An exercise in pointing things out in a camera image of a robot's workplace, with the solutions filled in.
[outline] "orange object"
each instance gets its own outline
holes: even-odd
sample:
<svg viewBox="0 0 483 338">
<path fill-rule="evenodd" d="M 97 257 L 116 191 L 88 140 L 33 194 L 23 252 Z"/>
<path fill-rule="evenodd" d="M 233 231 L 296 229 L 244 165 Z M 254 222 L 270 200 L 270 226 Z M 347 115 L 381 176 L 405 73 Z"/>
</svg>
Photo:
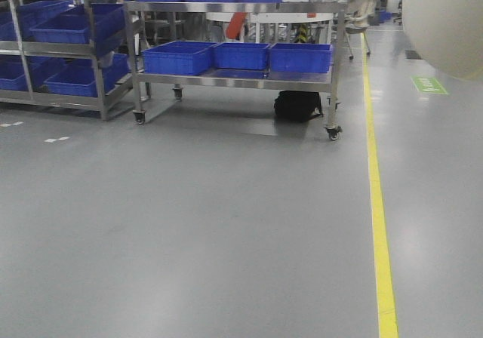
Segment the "orange object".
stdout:
<svg viewBox="0 0 483 338">
<path fill-rule="evenodd" d="M 237 38 L 240 35 L 240 31 L 243 27 L 243 22 L 247 17 L 246 12 L 235 12 L 232 16 L 232 19 L 229 22 L 228 27 L 226 28 L 226 37 L 227 38 Z"/>
</svg>

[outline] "stainless steel cart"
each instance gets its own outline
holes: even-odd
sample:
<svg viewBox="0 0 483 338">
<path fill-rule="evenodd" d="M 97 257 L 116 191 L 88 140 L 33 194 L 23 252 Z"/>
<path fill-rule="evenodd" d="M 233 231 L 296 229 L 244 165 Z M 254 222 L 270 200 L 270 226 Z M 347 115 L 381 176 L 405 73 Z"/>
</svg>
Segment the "stainless steel cart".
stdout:
<svg viewBox="0 0 483 338">
<path fill-rule="evenodd" d="M 112 117 L 114 105 L 116 105 L 130 89 L 132 89 L 131 77 L 124 78 L 116 88 L 108 94 L 104 91 L 103 73 L 100 68 L 99 58 L 96 55 L 95 44 L 95 23 L 92 13 L 91 3 L 94 0 L 82 0 L 85 5 L 86 14 L 89 16 L 91 25 L 91 37 L 89 44 L 59 44 L 23 41 L 20 33 L 19 19 L 17 15 L 17 6 L 22 0 L 7 0 L 14 20 L 16 41 L 0 41 L 0 54 L 20 55 L 23 68 L 26 75 L 28 91 L 7 91 L 0 90 L 0 102 L 4 103 L 20 103 L 35 106 L 53 106 L 70 109 L 86 109 L 100 112 L 100 117 L 107 120 Z M 105 42 L 113 42 L 119 38 L 125 38 L 125 30 L 119 31 L 111 36 Z M 94 75 L 97 83 L 97 98 L 93 97 L 76 97 L 72 95 L 59 95 L 43 91 L 34 91 L 32 81 L 27 66 L 26 57 L 28 56 L 45 56 L 45 57 L 66 57 L 74 59 L 91 59 L 94 68 Z"/>
<path fill-rule="evenodd" d="M 146 110 L 143 108 L 140 83 L 146 83 L 148 97 L 150 97 L 150 83 L 174 84 L 175 97 L 182 97 L 181 85 L 202 85 L 210 87 L 253 88 L 271 90 L 318 91 L 329 93 L 328 120 L 325 125 L 331 140 L 336 140 L 341 127 L 336 122 L 338 105 L 337 85 L 341 61 L 341 43 L 343 41 L 343 27 L 337 30 L 337 44 L 335 47 L 334 64 L 327 74 L 268 72 L 263 79 L 227 78 L 220 76 L 217 70 L 209 70 L 201 75 L 159 75 L 148 74 L 138 66 L 134 36 L 141 32 L 132 23 L 138 14 L 143 19 L 147 11 L 164 12 L 248 12 L 248 13 L 333 13 L 338 14 L 338 20 L 344 20 L 346 3 L 281 3 L 281 4 L 250 4 L 250 3 L 201 3 L 201 2 L 126 2 L 126 29 L 128 31 L 128 47 L 132 68 L 133 88 L 136 97 L 134 115 L 138 124 L 146 121 Z"/>
</svg>

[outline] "floor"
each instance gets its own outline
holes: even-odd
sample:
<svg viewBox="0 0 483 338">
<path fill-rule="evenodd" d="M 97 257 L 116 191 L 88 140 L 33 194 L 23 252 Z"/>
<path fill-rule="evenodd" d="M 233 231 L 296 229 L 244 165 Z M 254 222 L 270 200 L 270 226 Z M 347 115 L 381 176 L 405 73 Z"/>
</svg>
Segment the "floor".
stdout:
<svg viewBox="0 0 483 338">
<path fill-rule="evenodd" d="M 481 85 L 368 36 L 400 336 L 476 337 Z M 361 49 L 337 142 L 274 121 L 273 91 L 154 91 L 144 126 L 0 106 L 0 337 L 376 337 Z"/>
</svg>

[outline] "metal table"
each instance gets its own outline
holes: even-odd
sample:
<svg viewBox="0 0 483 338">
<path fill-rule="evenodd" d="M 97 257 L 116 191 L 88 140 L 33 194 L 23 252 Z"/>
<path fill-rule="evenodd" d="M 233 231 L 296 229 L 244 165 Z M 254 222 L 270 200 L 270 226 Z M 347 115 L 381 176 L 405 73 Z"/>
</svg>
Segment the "metal table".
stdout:
<svg viewBox="0 0 483 338">
<path fill-rule="evenodd" d="M 143 108 L 140 83 L 146 83 L 148 96 L 150 96 L 150 83 L 174 84 L 174 95 L 178 100 L 182 98 L 181 85 L 199 85 L 211 87 L 253 88 L 272 90 L 318 91 L 330 94 L 328 119 L 325 129 L 331 140 L 336 140 L 342 128 L 336 122 L 338 104 L 337 86 L 339 82 L 339 69 L 341 61 L 341 42 L 343 28 L 337 30 L 337 45 L 335 47 L 334 65 L 327 74 L 294 73 L 294 72 L 265 72 L 257 78 L 246 78 L 240 75 L 227 75 L 221 70 L 208 70 L 201 75 L 159 75 L 147 74 L 138 66 L 134 36 L 142 32 L 132 23 L 132 13 L 147 11 L 164 12 L 247 12 L 253 14 L 268 13 L 323 13 L 338 14 L 338 20 L 344 20 L 346 2 L 317 2 L 317 3 L 201 3 L 201 2 L 126 2 L 126 28 L 128 31 L 128 47 L 132 68 L 133 89 L 136 97 L 134 115 L 138 124 L 146 121 L 146 110 Z"/>
</svg>

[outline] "caster wheel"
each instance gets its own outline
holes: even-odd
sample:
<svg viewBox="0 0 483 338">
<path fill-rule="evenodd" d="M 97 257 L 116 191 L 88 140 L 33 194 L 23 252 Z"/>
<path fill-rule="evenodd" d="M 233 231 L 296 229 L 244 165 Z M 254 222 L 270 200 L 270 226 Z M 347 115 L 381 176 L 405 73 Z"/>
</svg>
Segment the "caster wheel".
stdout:
<svg viewBox="0 0 483 338">
<path fill-rule="evenodd" d="M 183 91 L 180 89 L 173 89 L 174 91 L 174 97 L 176 100 L 182 100 L 183 99 Z"/>
<path fill-rule="evenodd" d="M 134 117 L 136 118 L 136 123 L 144 124 L 146 122 L 146 112 L 134 112 Z"/>
<path fill-rule="evenodd" d="M 327 133 L 329 133 L 329 140 L 338 140 L 340 138 L 340 132 L 342 132 L 342 128 L 340 126 L 325 129 L 327 130 Z"/>
<path fill-rule="evenodd" d="M 329 133 L 329 139 L 330 140 L 338 140 L 339 139 L 339 132 L 334 132 L 334 133 L 330 132 Z"/>
</svg>

